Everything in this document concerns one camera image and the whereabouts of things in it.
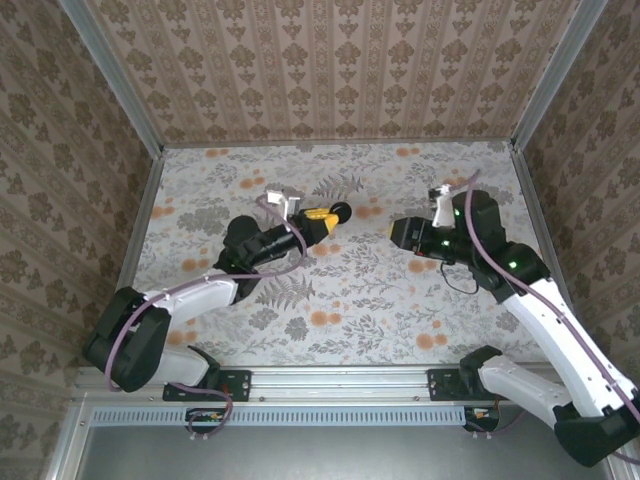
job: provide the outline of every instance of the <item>patterned wallpaper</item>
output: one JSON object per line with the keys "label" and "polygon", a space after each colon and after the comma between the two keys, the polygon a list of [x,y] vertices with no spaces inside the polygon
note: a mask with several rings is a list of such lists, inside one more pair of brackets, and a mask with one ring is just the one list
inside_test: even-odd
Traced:
{"label": "patterned wallpaper", "polygon": [[[206,272],[236,215],[267,228],[254,204],[265,189],[293,188],[303,208],[346,200],[354,211],[302,267],[262,281],[233,307],[172,329],[170,344],[195,344],[224,365],[457,362],[487,343],[516,361],[545,359],[489,293],[447,287],[439,262],[387,237],[394,219],[431,217],[429,186],[464,181],[482,168],[479,187],[499,202],[509,237],[536,248],[506,142],[176,149],[164,158],[135,279],[142,291]],[[282,268],[280,261],[260,270]],[[465,267],[446,272],[452,285],[473,291]]]}
{"label": "patterned wallpaper", "polygon": [[511,135],[579,0],[90,0],[172,145]]}
{"label": "patterned wallpaper", "polygon": [[0,478],[46,468],[150,159],[55,1],[0,2]]}
{"label": "patterned wallpaper", "polygon": [[640,381],[640,2],[608,2],[525,155],[579,317]]}

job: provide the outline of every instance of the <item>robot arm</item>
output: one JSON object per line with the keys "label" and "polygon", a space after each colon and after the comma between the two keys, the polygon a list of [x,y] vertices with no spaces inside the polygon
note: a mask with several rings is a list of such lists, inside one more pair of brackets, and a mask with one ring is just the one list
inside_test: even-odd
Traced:
{"label": "robot arm", "polygon": [[[470,393],[491,392],[509,398],[554,429],[565,450],[579,463],[595,465],[640,432],[640,425],[620,396],[587,355],[580,342],[548,307],[530,293],[507,282],[478,254],[464,218],[465,193],[448,197],[449,189],[434,189],[434,220],[403,218],[393,224],[391,240],[415,255],[462,263],[478,285],[489,291],[531,333],[564,386],[549,382],[507,359],[493,347],[483,347],[460,362],[460,373]],[[453,222],[440,214],[440,204],[450,201]],[[582,343],[606,366],[624,395],[640,406],[635,385],[620,373],[591,340],[564,303],[556,283],[537,253],[527,245],[509,242],[500,222],[497,202],[475,191],[471,214],[480,242],[505,270],[548,298],[578,332]]]}
{"label": "robot arm", "polygon": [[[300,210],[300,199],[287,192],[268,192],[267,200],[300,233],[307,247],[322,241],[351,216],[346,203],[337,203],[330,209]],[[211,388],[207,377],[213,378],[219,364],[196,347],[166,344],[169,330],[206,311],[248,297],[261,278],[257,266],[283,258],[295,248],[302,250],[288,226],[278,225],[263,232],[248,216],[231,220],[223,244],[218,261],[201,278],[161,292],[141,293],[131,287],[118,290],[85,343],[84,357],[104,372],[126,322],[141,305],[158,298],[124,336],[114,358],[111,379],[126,392],[170,382],[187,386],[204,382]]]}

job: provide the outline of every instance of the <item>vent grille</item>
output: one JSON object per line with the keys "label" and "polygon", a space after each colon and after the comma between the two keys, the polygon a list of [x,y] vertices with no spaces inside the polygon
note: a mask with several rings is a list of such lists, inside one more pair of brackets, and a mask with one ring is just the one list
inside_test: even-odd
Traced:
{"label": "vent grille", "polygon": [[[186,425],[186,407],[99,407],[91,426]],[[464,425],[464,407],[253,407],[236,406],[229,426]],[[194,425],[211,425],[194,422]]]}

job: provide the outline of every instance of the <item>floral tablecloth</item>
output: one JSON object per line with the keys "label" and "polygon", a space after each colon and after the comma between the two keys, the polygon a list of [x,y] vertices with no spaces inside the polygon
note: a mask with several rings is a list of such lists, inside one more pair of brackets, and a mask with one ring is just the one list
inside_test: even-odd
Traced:
{"label": "floral tablecloth", "polygon": [[[347,201],[354,211],[301,268],[263,280],[233,307],[189,320],[169,333],[169,343],[197,345],[237,366],[449,363],[484,344],[516,361],[544,359],[491,295],[452,290],[438,262],[387,238],[391,221],[431,215],[428,188],[481,168],[479,188],[499,202],[508,237],[537,248],[505,142],[179,149],[164,158],[138,289],[204,273],[236,215],[268,227],[254,204],[266,189],[299,191],[303,208]],[[296,255],[263,268],[282,268]],[[473,290],[464,267],[446,271],[453,285]]]}

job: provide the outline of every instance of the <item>black cable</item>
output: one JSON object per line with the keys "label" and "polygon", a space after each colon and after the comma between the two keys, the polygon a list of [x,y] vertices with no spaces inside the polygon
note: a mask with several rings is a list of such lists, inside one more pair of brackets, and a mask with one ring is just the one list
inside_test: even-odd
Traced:
{"label": "black cable", "polygon": [[455,290],[456,292],[464,293],[465,295],[475,295],[476,293],[478,293],[478,290],[480,290],[480,285],[478,285],[478,282],[476,282],[476,289],[473,292],[467,292],[466,290],[461,290],[458,287],[454,287],[453,285],[451,285],[449,283],[449,280],[447,279],[447,274],[444,273],[444,262],[440,262],[440,274],[442,275],[442,278],[444,278],[444,283],[446,283],[449,288]]}

